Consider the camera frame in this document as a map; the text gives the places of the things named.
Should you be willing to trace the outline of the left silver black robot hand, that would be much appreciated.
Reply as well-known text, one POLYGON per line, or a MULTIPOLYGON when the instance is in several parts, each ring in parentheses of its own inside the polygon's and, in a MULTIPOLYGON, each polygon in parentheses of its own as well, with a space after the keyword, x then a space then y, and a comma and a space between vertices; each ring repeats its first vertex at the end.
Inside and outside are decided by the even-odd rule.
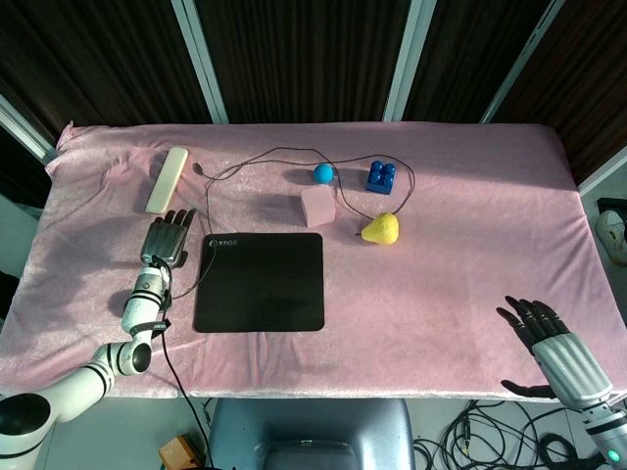
POLYGON ((196 214, 195 209, 168 211, 150 224, 144 240, 141 260, 150 264, 153 258, 161 259, 170 268, 180 268, 187 260, 184 246, 196 214))

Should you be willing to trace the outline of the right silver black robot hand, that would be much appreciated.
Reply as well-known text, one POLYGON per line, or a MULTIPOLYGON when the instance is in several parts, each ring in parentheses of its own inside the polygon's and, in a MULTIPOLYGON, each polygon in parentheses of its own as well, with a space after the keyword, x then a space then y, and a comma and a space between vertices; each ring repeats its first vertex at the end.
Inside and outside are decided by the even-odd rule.
POLYGON ((501 384, 525 398, 557 399, 569 409, 583 410, 608 401, 613 386, 579 337, 548 305, 505 297, 508 309, 496 312, 532 355, 547 380, 545 385, 501 384))

